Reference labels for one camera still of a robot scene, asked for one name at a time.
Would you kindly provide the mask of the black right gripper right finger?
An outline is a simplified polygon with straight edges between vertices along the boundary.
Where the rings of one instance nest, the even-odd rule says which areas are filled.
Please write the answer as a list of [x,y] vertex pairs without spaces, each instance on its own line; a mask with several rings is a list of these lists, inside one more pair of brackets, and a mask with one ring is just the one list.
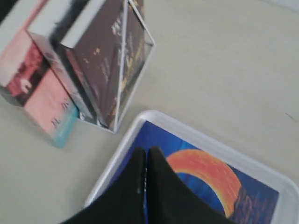
[[149,224],[232,223],[180,180],[159,147],[148,150],[146,203]]

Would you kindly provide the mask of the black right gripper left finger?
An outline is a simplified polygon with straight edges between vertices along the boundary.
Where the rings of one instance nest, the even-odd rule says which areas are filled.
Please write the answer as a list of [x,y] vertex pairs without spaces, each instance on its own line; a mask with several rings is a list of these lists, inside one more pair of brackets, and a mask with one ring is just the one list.
[[113,184],[64,224],[144,224],[146,152],[134,149]]

